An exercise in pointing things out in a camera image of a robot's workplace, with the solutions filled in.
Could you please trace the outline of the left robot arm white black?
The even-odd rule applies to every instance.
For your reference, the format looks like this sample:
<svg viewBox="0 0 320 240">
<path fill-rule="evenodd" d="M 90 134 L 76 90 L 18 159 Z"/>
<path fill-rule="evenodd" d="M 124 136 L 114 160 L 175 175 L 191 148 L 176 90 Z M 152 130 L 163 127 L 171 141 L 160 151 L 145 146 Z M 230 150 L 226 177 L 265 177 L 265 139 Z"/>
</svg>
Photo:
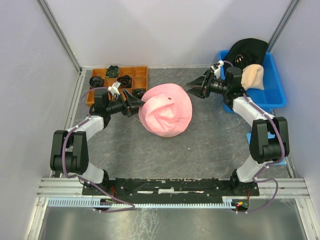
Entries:
<svg viewBox="0 0 320 240">
<path fill-rule="evenodd" d="M 88 140 L 108 126 L 112 115 L 122 113 L 131 117 L 145 102 L 126 89 L 122 93 L 115 87 L 97 87 L 90 91 L 94 92 L 94 103 L 86 118 L 69 129 L 54 132 L 50 168 L 68 179 L 79 178 L 93 183 L 93 189 L 99 195 L 106 195 L 111 189 L 109 175 L 90 162 Z"/>
</svg>

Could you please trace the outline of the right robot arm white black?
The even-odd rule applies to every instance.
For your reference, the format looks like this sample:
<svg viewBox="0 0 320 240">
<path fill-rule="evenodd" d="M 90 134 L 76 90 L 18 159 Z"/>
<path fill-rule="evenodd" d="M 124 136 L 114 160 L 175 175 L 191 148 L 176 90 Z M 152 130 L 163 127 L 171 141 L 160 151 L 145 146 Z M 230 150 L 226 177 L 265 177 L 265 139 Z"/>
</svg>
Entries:
<svg viewBox="0 0 320 240">
<path fill-rule="evenodd" d="M 224 104 L 242 117 L 251 127 L 249 157 L 235 171 L 229 183 L 231 193 L 242 195 L 250 182 L 269 166 L 282 162 L 290 152 L 288 122 L 260 108 L 242 86 L 243 71 L 229 67 L 224 80 L 218 78 L 220 69 L 209 68 L 195 80 L 187 83 L 187 93 L 205 99 L 210 93 L 220 94 Z"/>
</svg>

